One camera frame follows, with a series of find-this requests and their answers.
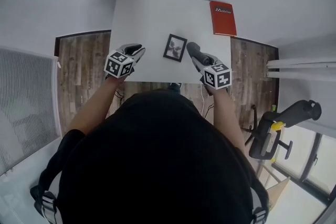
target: buckle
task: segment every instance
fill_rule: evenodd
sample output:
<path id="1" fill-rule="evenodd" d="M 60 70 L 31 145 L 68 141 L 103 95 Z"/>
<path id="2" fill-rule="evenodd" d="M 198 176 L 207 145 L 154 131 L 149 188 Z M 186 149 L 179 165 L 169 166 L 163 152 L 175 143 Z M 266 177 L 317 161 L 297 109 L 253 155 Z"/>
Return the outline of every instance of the buckle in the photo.
<path id="1" fill-rule="evenodd" d="M 263 224 L 266 221 L 266 211 L 258 207 L 253 214 L 251 224 Z"/>
<path id="2" fill-rule="evenodd" d="M 56 197 L 51 192 L 45 192 L 42 196 L 42 206 L 43 209 L 47 209 L 53 213 L 56 212 L 55 208 Z"/>

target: red folder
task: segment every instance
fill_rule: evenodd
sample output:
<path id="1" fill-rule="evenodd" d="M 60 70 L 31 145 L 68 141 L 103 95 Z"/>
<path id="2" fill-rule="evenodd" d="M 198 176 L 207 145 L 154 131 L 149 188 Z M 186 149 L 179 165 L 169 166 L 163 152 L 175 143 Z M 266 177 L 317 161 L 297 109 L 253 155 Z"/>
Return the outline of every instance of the red folder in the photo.
<path id="1" fill-rule="evenodd" d="M 214 35 L 237 36 L 232 5 L 210 1 L 210 10 Z"/>

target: black shirt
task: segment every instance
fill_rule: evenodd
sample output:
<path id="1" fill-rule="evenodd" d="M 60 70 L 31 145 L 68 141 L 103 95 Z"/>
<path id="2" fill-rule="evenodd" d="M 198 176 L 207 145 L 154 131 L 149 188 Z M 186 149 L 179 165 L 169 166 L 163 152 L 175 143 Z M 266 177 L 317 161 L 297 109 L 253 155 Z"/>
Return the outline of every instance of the black shirt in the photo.
<path id="1" fill-rule="evenodd" d="M 245 156 L 172 91 L 136 94 L 88 136 L 65 135 L 41 174 L 62 170 L 64 223 L 250 223 L 268 196 Z"/>

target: office chair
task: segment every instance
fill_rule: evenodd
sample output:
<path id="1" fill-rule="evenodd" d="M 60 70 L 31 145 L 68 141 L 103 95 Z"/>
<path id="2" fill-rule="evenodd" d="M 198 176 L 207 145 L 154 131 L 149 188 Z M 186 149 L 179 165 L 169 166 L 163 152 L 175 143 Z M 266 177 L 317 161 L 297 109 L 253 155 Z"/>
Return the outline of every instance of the office chair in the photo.
<path id="1" fill-rule="evenodd" d="M 293 141 L 290 141 L 288 145 L 281 141 L 281 131 L 277 131 L 273 146 L 269 152 L 267 151 L 271 139 L 270 127 L 274 122 L 283 122 L 286 124 L 285 128 L 289 128 L 309 119 L 316 121 L 322 114 L 322 108 L 319 103 L 312 100 L 300 100 L 281 113 L 265 112 L 258 124 L 257 108 L 255 105 L 252 105 L 251 109 L 254 111 L 253 127 L 250 126 L 249 129 L 241 129 L 251 133 L 251 136 L 245 142 L 245 146 L 253 140 L 249 150 L 249 156 L 255 159 L 272 159 L 278 145 L 287 150 L 285 159 L 288 159 L 293 146 Z"/>

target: marker cube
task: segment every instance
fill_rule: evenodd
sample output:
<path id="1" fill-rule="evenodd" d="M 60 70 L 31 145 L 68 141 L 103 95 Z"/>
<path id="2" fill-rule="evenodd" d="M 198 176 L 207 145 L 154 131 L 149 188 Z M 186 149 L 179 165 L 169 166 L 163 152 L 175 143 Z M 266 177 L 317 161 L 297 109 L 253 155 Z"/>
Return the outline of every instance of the marker cube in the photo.
<path id="1" fill-rule="evenodd" d="M 232 84 L 232 70 L 223 63 L 203 68 L 204 82 L 218 90 Z"/>
<path id="2" fill-rule="evenodd" d="M 129 75 L 135 64 L 132 58 L 113 50 L 106 57 L 104 71 L 116 78 L 121 78 Z"/>

